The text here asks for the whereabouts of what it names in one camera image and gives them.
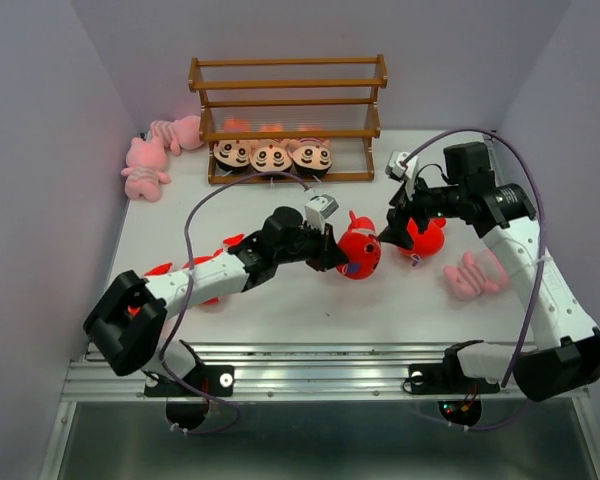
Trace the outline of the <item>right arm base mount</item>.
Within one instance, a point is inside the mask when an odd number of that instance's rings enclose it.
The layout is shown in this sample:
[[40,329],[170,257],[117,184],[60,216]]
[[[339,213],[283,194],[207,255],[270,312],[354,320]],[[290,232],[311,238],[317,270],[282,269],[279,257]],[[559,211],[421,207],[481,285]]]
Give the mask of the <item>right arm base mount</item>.
[[443,363],[416,363],[408,367],[402,390],[415,396],[441,396],[438,410],[452,425],[475,427],[482,415],[481,394],[497,394],[498,383],[467,377],[458,367]]

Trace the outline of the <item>doll plush orange cap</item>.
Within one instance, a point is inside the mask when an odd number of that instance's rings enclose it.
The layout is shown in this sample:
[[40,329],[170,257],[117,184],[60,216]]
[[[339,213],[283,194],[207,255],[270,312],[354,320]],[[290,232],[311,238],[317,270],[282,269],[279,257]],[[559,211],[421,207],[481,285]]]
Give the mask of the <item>doll plush orange cap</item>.
[[[223,122],[226,133],[247,133],[250,124],[247,120],[233,116],[226,117]],[[240,174],[250,167],[252,143],[245,139],[220,140],[213,145],[213,157],[216,166],[226,173]]]

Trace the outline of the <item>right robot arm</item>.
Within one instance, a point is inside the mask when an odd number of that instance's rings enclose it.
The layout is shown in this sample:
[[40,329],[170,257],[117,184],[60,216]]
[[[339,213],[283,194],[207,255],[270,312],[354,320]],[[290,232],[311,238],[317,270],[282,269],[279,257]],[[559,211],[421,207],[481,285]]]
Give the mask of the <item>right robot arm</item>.
[[571,292],[541,241],[543,225],[525,191],[499,186],[482,142],[443,150],[446,180],[430,187],[419,175],[415,154],[395,151],[385,172],[400,187],[390,200],[387,226],[379,239],[412,246],[407,230],[424,230],[435,219],[459,218],[471,226],[488,254],[503,267],[525,306],[534,346],[507,347],[472,340],[448,348],[438,364],[420,367],[412,391],[463,393],[475,379],[498,388],[507,380],[531,401],[541,402],[600,378],[600,328]]

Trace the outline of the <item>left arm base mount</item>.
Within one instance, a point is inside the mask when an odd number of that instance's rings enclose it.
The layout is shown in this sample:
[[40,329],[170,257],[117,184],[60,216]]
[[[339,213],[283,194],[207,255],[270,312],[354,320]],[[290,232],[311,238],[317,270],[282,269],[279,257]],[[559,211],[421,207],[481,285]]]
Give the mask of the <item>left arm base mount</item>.
[[193,370],[181,381],[144,371],[144,396],[166,400],[165,419],[173,432],[202,436],[232,428],[241,419],[239,407],[229,401],[234,391],[235,368],[205,364],[190,345],[182,345],[195,361]]

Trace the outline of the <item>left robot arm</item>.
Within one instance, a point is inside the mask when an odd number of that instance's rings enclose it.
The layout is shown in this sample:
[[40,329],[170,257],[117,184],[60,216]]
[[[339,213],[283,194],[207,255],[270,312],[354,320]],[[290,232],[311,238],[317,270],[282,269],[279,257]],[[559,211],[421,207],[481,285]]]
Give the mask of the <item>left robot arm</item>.
[[162,275],[118,274],[83,329],[113,372],[149,368],[166,343],[165,325],[189,307],[246,292],[271,280],[283,264],[304,262],[315,271],[348,262],[333,228],[311,225],[291,207],[278,207],[261,229],[210,260]]

